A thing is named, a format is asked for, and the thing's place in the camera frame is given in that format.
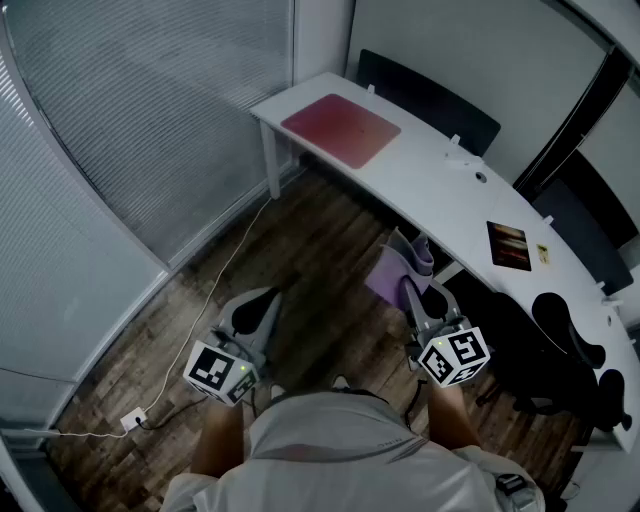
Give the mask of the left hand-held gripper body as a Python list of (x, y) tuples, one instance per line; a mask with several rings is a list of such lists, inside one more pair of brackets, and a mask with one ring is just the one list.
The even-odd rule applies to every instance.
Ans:
[(197, 340), (184, 368), (184, 379), (222, 404), (237, 404), (265, 375), (270, 332), (242, 334), (230, 326), (212, 327)]

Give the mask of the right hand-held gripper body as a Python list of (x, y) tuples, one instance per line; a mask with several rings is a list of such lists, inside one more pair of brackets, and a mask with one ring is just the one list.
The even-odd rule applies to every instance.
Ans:
[(405, 351), (411, 370), (424, 369), (439, 387), (471, 379), (490, 360), (480, 329), (464, 316), (416, 328)]

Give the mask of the purple cloth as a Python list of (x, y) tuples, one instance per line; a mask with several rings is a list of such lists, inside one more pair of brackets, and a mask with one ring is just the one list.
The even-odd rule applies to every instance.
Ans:
[(433, 279), (434, 259), (429, 240), (420, 232), (409, 241), (398, 228), (381, 245), (381, 254), (365, 280), (366, 286), (386, 302), (403, 309), (401, 281), (408, 277), (423, 294)]

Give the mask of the red desk mat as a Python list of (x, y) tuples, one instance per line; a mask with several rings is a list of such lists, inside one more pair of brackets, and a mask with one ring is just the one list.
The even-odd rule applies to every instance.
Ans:
[(322, 97), (280, 126), (352, 169), (365, 166), (401, 133), (395, 124), (336, 94)]

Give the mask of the person's right forearm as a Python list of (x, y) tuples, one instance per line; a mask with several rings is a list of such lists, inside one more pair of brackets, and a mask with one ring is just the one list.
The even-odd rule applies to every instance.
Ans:
[(431, 384), (428, 392), (429, 438), (453, 451), (468, 446), (481, 446), (476, 429), (471, 423), (458, 385), (439, 387)]

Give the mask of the person's left forearm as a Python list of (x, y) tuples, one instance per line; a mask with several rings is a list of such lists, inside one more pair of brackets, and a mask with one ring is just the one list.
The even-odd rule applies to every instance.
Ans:
[(212, 402), (208, 407), (190, 472), (221, 478), (244, 461), (244, 416), (233, 407)]

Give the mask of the dark printed card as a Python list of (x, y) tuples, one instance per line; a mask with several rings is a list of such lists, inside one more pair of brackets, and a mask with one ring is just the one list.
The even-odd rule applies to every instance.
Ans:
[(487, 231), (494, 265), (531, 271), (524, 231), (491, 221), (487, 222)]

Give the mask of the white floor power strip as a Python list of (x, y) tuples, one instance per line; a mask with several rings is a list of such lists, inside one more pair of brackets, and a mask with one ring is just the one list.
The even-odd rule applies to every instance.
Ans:
[(136, 407), (129, 413), (125, 414), (121, 419), (121, 425), (126, 432), (130, 432), (136, 427), (141, 426), (147, 420), (146, 412), (142, 407)]

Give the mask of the black office chair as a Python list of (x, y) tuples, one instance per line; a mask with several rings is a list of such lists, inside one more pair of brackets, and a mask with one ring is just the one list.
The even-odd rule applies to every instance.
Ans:
[(493, 349), (489, 364), (497, 390), (515, 398), (515, 410), (547, 416), (565, 411), (604, 432), (632, 426), (624, 377), (616, 369), (595, 374), (606, 351), (579, 334), (560, 295), (538, 295), (527, 314), (510, 296), (491, 293), (471, 306), (470, 321)]

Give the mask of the person's white shirt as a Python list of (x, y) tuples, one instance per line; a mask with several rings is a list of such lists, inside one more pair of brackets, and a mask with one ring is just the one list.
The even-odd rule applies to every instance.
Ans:
[(514, 461), (450, 451), (385, 400), (330, 389), (271, 401), (244, 426), (244, 461), (175, 476), (161, 512), (545, 512), (545, 498)]

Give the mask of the dark desk partition panel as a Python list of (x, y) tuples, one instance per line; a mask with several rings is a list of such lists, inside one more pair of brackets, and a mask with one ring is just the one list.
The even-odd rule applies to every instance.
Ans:
[(375, 52), (360, 52), (356, 83), (429, 124), (482, 157), (497, 137), (498, 121), (426, 76)]
[(543, 217), (572, 249), (603, 291), (611, 296), (634, 282), (618, 250), (580, 199), (561, 180), (555, 181), (534, 201)]

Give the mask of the white desk socket strip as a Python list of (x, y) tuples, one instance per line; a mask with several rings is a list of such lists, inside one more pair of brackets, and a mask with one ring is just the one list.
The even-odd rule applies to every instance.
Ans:
[(484, 160), (481, 157), (457, 149), (445, 155), (445, 163), (452, 168), (459, 169), (481, 168), (484, 165)]

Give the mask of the white desk leg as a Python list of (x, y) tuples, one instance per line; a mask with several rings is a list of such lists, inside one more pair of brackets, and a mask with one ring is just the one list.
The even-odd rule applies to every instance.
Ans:
[(273, 200), (280, 198), (280, 167), (277, 162), (276, 141), (273, 129), (260, 121), (268, 188)]

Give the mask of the black panel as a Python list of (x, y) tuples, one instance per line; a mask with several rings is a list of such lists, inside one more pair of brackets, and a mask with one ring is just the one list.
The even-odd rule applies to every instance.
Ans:
[(570, 155), (551, 150), (539, 163), (527, 167), (514, 186), (525, 198), (533, 200), (557, 180), (584, 204), (616, 249), (638, 234), (613, 190), (577, 150)]

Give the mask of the grey venetian blinds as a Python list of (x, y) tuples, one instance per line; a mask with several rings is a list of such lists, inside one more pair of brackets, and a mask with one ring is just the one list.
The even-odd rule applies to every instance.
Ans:
[(0, 0), (0, 369), (80, 380), (264, 181), (292, 0)]

